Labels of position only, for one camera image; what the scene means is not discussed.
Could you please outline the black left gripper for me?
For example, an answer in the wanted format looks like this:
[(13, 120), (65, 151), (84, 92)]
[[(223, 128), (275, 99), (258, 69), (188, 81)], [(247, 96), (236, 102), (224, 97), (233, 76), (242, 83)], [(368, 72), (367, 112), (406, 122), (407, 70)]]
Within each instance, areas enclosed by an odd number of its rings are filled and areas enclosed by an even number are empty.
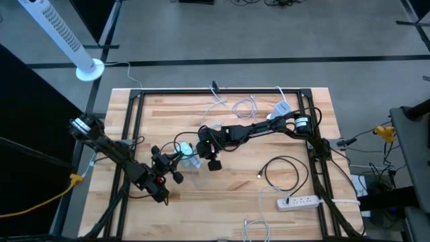
[(182, 152), (162, 154), (158, 146), (153, 146), (151, 148), (151, 153), (151, 159), (153, 161), (152, 169), (159, 177), (163, 177), (170, 172), (173, 176), (173, 180), (177, 184), (183, 182), (183, 175), (177, 170), (177, 166), (181, 162), (182, 156), (184, 156)]

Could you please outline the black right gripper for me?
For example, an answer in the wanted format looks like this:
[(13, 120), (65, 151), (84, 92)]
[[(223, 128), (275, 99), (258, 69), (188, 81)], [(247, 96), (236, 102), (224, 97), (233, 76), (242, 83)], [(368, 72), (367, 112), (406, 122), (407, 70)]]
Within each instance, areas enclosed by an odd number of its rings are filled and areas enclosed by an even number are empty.
[(217, 154), (221, 150), (220, 136), (217, 130), (203, 125), (198, 130), (199, 141), (196, 149), (189, 148), (188, 153), (192, 156), (189, 161), (199, 161), (200, 158), (208, 160), (209, 171), (218, 171), (222, 169), (222, 164), (217, 160)]

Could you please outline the mint green cube power strip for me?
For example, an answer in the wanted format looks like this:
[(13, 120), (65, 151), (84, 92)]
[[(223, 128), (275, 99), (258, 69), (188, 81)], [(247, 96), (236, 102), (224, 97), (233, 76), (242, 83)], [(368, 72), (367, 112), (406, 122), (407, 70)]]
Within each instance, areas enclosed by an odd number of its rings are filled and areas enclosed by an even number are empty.
[(184, 167), (195, 165), (194, 150), (189, 145), (189, 143), (186, 143), (186, 142), (178, 143), (177, 145), (175, 145), (175, 148), (177, 151), (183, 154), (180, 162)]

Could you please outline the white tower power strip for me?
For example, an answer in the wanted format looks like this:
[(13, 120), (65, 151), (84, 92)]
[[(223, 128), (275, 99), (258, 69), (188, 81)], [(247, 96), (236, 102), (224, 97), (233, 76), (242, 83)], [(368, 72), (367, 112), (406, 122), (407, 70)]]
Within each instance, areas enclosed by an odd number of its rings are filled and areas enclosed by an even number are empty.
[(289, 103), (285, 100), (280, 101), (279, 103), (277, 103), (273, 109), (273, 112), (267, 115), (267, 119), (268, 120), (273, 120), (274, 118), (278, 117), (278, 116), (284, 116), (288, 113), (290, 113), (291, 107), (289, 105)]

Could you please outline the white flat power strip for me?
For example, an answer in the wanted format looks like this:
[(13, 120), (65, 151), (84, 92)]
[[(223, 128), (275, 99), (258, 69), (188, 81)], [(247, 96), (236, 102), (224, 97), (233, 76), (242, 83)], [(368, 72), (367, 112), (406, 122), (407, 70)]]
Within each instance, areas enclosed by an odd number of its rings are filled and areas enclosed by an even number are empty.
[(316, 195), (280, 198), (276, 202), (277, 210), (287, 212), (300, 209), (316, 208), (320, 199)]

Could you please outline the white paper box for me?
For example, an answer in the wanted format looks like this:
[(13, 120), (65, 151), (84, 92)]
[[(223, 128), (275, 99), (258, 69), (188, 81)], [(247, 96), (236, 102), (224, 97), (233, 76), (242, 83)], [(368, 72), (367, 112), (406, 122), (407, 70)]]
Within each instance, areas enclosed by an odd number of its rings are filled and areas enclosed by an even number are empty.
[(353, 187), (357, 193), (357, 197), (367, 196), (367, 186), (366, 181), (364, 179), (364, 176), (362, 175), (351, 175), (351, 181), (353, 184)]

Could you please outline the white pole with round base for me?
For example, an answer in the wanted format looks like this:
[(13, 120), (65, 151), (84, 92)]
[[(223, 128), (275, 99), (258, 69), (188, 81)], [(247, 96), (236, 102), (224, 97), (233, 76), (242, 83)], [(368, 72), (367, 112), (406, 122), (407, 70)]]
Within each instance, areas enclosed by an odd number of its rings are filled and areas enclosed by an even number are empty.
[(76, 66), (75, 74), (79, 80), (89, 82), (102, 76), (105, 70), (104, 63), (90, 57), (49, 0), (17, 1), (73, 62)]

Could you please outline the black power supply box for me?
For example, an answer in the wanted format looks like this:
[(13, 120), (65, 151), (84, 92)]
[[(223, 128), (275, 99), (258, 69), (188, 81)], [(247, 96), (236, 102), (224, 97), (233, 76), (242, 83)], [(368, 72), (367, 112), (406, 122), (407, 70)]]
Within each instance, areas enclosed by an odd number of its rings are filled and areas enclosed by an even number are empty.
[(363, 181), (368, 195), (389, 192), (395, 188), (391, 177), (388, 175), (382, 175), (381, 177), (376, 174), (365, 175), (363, 176)]

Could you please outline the yellow power plug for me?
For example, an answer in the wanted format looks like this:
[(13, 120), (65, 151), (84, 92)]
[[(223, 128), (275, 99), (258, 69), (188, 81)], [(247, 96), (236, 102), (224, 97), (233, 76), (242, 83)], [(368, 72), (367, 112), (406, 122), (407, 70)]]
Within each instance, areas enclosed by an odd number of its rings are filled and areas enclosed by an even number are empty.
[(373, 129), (373, 133), (381, 137), (387, 143), (393, 143), (396, 140), (394, 136), (395, 127), (393, 126), (387, 126), (387, 127), (377, 126)]

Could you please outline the dark grey side table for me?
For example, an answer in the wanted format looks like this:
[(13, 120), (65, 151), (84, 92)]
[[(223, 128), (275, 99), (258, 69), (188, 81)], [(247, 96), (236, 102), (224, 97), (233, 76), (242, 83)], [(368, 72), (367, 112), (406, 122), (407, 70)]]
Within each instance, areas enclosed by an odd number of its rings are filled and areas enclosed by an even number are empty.
[(390, 109), (412, 186), (399, 188), (412, 242), (430, 242), (430, 98)]

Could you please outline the black partition wall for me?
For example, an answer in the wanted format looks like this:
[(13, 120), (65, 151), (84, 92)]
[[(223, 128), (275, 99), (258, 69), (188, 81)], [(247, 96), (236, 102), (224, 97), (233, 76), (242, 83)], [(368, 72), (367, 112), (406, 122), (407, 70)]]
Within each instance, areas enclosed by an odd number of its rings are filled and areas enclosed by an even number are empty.
[(69, 134), (79, 110), (0, 43), (0, 239), (56, 233), (77, 236), (83, 189), (24, 215), (62, 192), (69, 175), (88, 164), (88, 149)]

